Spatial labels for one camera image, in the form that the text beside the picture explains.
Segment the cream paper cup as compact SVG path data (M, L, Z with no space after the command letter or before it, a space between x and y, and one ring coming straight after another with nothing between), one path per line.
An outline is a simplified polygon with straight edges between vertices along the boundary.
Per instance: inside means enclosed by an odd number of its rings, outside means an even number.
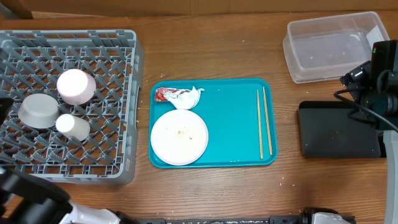
M58 132L69 139L74 137L79 141L84 141L90 134L89 123L70 114L60 115L55 122L55 127Z

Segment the grey shallow bowl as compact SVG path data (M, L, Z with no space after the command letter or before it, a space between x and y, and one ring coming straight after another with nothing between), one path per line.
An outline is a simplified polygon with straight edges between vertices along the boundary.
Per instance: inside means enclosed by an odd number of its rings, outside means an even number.
M51 128L60 116L58 106L58 101L49 95L32 94L23 100L18 117L22 123L32 128Z

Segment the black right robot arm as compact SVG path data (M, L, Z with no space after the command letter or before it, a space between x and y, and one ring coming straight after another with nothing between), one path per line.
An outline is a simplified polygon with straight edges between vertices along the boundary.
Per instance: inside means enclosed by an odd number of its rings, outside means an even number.
M371 60L340 78L344 90L333 96L361 112L355 119L383 132L387 158L387 201L385 223L397 223L397 41L375 42Z

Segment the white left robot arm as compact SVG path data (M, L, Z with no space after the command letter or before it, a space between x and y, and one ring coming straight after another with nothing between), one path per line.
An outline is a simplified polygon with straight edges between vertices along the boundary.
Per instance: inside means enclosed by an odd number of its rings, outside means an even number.
M1 215L12 195L21 203L1 223L137 223L123 212L93 209L70 201L70 195L48 180L4 168L1 174Z

